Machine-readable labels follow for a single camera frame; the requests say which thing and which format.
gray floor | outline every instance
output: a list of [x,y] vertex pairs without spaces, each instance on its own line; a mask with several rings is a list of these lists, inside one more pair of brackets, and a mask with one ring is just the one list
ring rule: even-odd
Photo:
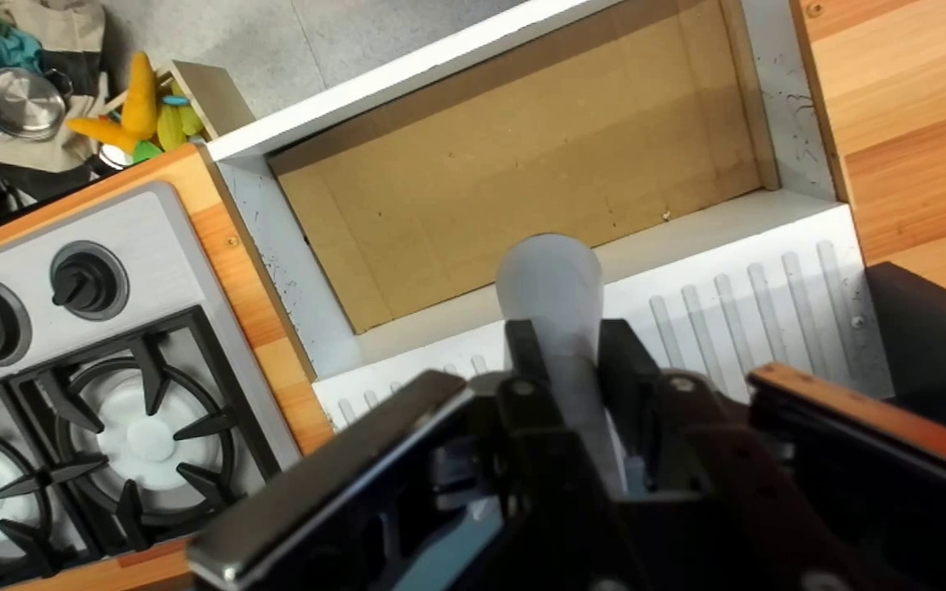
[[521,0],[107,0],[109,62],[144,50],[224,65],[258,119],[386,65]]

gas stove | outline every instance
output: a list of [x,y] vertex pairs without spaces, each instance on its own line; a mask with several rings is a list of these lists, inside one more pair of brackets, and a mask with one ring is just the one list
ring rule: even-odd
[[0,245],[0,585],[188,534],[296,459],[172,188]]

butcher block counter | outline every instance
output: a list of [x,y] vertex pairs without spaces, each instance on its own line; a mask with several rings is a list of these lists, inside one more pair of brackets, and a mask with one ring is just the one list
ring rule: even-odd
[[[294,437],[300,439],[304,452],[313,452],[319,444],[332,437],[332,427],[316,404],[296,330],[280,312],[265,269],[259,266],[244,224],[237,224],[241,215],[233,213],[233,203],[224,198],[221,179],[201,146],[172,151],[150,163],[132,168],[65,201],[40,207],[0,225],[0,242],[36,233],[40,225],[65,219],[87,207],[119,201],[150,179],[172,184],[175,195],[181,198],[210,256],[210,266],[241,317],[241,329],[280,399],[280,411],[291,420]],[[98,564],[75,569],[61,578],[20,585],[20,587],[26,591],[36,591],[36,587],[109,591],[109,587],[186,587],[186,582],[188,582],[186,541],[167,541],[150,552],[119,555]]]

